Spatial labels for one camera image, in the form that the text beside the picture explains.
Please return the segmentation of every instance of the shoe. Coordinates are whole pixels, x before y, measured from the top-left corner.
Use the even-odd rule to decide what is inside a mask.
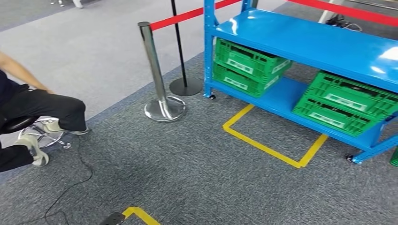
[[[67,133],[71,133],[74,135],[85,135],[90,131],[88,128],[85,131],[64,130],[60,127],[57,120],[54,122],[51,122],[51,123],[44,124],[43,129],[44,129],[44,131],[46,131],[49,134],[57,133],[57,132],[67,132]]]
[[[38,141],[31,135],[22,135],[16,142],[15,145],[25,145],[33,156],[32,165],[42,167],[48,164],[48,155],[40,150]]]

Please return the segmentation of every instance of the shelf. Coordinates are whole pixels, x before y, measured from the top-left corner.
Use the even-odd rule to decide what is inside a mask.
[[[355,146],[363,151],[366,151],[371,147],[373,140],[379,134],[382,126],[380,123],[362,135],[352,137],[291,113],[293,107],[306,90],[307,85],[286,77],[283,77],[277,84],[265,92],[261,98],[253,98],[216,81],[211,81],[209,85],[216,90],[258,106],[322,134],[329,135],[330,137]]]
[[[242,12],[212,29],[211,34],[373,86],[398,91],[396,40],[257,9]]]

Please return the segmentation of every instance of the person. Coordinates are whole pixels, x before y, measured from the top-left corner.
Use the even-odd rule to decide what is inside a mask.
[[[5,72],[26,84],[8,79]],[[81,100],[54,94],[20,63],[0,52],[0,127],[18,117],[51,116],[59,120],[44,125],[46,132],[83,135],[89,131],[84,112],[85,104]],[[28,164],[44,166],[48,160],[31,135],[22,135],[14,145],[4,149],[0,143],[0,172]]]

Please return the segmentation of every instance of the stanchion post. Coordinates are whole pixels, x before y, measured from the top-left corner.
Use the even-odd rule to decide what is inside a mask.
[[[145,105],[145,115],[156,122],[175,121],[186,111],[185,102],[179,98],[166,96],[163,77],[153,41],[152,30],[149,22],[139,22],[138,26],[144,41],[146,55],[151,65],[153,82],[156,89],[156,99]]]
[[[171,0],[171,8],[173,10],[173,16],[176,16],[177,9],[176,9],[175,0]],[[181,61],[181,71],[182,71],[183,77],[174,80],[170,84],[169,88],[170,88],[170,91],[176,95],[180,95],[180,96],[196,95],[202,90],[202,82],[198,79],[186,76],[184,57],[183,57],[183,48],[181,45],[180,29],[178,27],[178,23],[175,24],[175,28],[176,28],[178,52],[179,52],[180,61]]]

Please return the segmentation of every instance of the person's hand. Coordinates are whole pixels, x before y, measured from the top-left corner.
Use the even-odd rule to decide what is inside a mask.
[[[55,94],[52,90],[46,90],[48,94]]]

